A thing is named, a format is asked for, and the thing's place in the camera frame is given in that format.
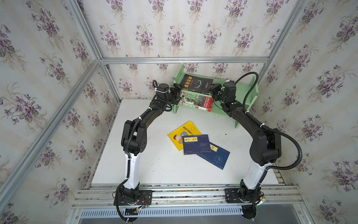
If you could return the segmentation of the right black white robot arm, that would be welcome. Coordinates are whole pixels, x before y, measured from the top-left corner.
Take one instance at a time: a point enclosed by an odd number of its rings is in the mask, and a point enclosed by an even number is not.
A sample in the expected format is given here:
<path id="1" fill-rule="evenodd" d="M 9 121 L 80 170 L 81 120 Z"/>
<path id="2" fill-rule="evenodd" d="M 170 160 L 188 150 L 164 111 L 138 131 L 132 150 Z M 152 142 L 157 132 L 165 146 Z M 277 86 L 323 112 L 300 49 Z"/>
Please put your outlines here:
<path id="1" fill-rule="evenodd" d="M 212 84 L 210 88 L 214 101 L 220 103 L 222 111 L 237 121 L 252 137 L 249 149 L 252 162 L 237 192 L 238 198 L 243 202 L 255 202 L 257 197 L 261 197 L 260 187 L 270 169 L 290 170 L 297 167 L 303 158 L 301 146 L 294 138 L 276 128 L 270 128 L 250 114 L 246 101 L 259 78 L 257 72 L 253 72 L 253 75 L 254 83 L 245 94 L 243 102 L 236 100 L 237 81 L 229 80 L 222 85 Z M 282 155 L 282 137 L 291 141 L 297 149 L 296 160 L 284 167 L 274 165 Z"/>

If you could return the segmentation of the black book gold title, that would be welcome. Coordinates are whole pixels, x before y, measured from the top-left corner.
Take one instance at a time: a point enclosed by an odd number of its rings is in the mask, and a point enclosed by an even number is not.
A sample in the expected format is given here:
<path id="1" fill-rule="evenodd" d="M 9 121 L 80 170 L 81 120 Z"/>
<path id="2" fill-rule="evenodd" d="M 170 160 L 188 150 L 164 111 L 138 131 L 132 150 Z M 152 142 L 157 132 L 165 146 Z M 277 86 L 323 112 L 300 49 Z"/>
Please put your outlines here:
<path id="1" fill-rule="evenodd" d="M 210 94 L 212 84 L 213 79 L 211 78 L 197 77 L 189 74 L 185 74 L 180 83 L 183 90 L 193 91 L 205 95 Z"/>

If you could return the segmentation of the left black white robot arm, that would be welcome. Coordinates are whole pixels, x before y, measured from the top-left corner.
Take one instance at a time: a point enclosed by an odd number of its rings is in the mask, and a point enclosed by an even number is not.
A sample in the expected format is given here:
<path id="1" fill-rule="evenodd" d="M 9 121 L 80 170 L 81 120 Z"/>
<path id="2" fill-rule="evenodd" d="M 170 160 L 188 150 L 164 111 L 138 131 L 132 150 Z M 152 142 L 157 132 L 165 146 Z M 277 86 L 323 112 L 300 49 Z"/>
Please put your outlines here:
<path id="1" fill-rule="evenodd" d="M 127 120 L 124 124 L 121 146 L 126 154 L 126 178 L 122 184 L 122 192 L 129 194 L 139 191 L 140 155 L 147 145 L 147 129 L 163 112 L 170 112 L 180 100 L 181 85 L 152 81 L 155 95 L 147 109 L 136 119 Z"/>

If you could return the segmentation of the dark blue hardcover book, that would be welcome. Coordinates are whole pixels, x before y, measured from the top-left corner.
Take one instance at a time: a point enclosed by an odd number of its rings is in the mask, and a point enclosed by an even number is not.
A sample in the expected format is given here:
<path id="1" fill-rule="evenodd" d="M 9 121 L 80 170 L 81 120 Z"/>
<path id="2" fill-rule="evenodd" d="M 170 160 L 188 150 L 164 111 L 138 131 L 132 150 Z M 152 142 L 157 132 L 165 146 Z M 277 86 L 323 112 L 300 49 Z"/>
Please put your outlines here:
<path id="1" fill-rule="evenodd" d="M 207 134 L 185 136 L 183 138 L 184 155 L 209 154 L 212 152 Z"/>

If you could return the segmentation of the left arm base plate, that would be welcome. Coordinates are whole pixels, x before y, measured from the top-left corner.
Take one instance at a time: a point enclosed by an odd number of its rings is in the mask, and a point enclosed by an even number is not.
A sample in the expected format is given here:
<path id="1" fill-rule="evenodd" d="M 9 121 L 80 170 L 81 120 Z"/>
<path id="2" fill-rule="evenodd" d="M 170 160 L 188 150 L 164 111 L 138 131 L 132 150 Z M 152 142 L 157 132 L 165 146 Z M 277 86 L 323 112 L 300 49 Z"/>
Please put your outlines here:
<path id="1" fill-rule="evenodd" d="M 119 192 L 118 197 L 113 192 L 114 206 L 127 206 L 127 205 L 151 205 L 152 203 L 152 190 L 138 190 L 138 189 L 124 189 Z"/>

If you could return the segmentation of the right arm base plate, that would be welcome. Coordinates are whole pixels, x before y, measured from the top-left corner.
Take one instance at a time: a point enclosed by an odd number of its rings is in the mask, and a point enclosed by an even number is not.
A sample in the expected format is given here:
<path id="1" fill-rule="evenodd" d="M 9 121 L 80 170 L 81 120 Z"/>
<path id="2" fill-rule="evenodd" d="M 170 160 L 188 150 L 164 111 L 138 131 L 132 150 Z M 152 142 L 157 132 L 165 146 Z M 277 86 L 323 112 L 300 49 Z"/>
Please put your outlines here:
<path id="1" fill-rule="evenodd" d="M 246 190 L 244 188 L 226 188 L 225 201 L 227 203 L 245 203 Z"/>

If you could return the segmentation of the green red plant book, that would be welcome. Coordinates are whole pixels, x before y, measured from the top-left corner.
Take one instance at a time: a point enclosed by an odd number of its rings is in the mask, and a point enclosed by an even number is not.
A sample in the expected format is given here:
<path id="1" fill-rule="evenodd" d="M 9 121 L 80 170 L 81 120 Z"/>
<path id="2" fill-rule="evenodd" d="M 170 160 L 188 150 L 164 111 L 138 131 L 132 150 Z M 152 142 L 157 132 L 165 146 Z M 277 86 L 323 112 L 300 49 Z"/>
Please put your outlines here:
<path id="1" fill-rule="evenodd" d="M 192 92 L 182 92 L 178 105 L 211 112 L 213 98 Z"/>

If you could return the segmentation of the yellow cartoon book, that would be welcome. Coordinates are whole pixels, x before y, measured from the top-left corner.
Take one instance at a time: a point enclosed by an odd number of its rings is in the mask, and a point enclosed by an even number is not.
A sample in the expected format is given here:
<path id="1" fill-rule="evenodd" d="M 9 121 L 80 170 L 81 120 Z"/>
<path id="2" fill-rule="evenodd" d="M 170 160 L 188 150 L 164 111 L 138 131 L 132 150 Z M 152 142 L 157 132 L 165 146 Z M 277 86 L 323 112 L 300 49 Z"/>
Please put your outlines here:
<path id="1" fill-rule="evenodd" d="M 174 144 L 178 151 L 182 151 L 184 149 L 183 142 L 184 137 L 192 136 L 192 135 L 201 135 L 201 132 L 197 129 L 193 122 L 189 121 L 179 127 L 178 129 L 174 130 L 173 132 L 169 133 L 167 136 L 170 141 Z"/>

